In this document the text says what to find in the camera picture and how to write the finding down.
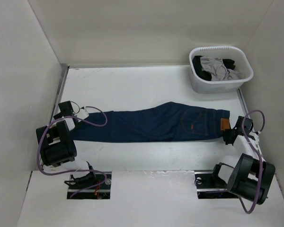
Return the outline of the dark blue denim trousers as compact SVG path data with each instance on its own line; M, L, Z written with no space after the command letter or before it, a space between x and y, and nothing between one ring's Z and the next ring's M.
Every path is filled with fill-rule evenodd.
M138 111L91 113L72 131L74 140L130 143L213 140L230 128L230 111L189 106L174 102Z

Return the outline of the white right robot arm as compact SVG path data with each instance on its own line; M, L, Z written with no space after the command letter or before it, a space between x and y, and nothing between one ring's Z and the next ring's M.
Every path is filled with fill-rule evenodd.
M234 167L220 162L210 175L213 186L224 186L228 193L251 201L253 205L265 202L275 174L275 166L261 157L259 134L253 131L250 118L239 116L233 128L224 130L222 138L226 145L232 145L242 154Z

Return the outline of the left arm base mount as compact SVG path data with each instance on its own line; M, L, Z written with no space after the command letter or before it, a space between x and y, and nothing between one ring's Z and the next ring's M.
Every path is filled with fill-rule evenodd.
M111 194L112 172L87 172L82 175L71 174L67 185L69 200L108 200Z

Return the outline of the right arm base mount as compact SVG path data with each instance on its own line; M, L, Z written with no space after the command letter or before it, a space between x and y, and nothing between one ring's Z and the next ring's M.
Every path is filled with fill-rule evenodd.
M197 197L199 199L237 199L227 191L224 180L213 175L212 170L194 171Z

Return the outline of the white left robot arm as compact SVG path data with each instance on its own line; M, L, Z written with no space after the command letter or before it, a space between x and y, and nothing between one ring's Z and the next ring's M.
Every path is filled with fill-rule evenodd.
M73 105L76 105L78 110L74 110ZM54 115L54 119L65 116L76 116L85 119L89 116L86 110L80 108L73 101L66 101L58 104L60 112ZM81 162L77 156L75 143L71 138L71 131L78 127L81 120L67 118L66 120L54 123L47 131L40 149L40 158L45 166L59 167L62 164L70 162L75 164L71 169L89 169L93 167L89 162ZM38 143L47 126L36 129ZM93 172L85 172L81 177L75 178L71 175L70 180L64 181L70 189L93 188L97 183L97 177Z

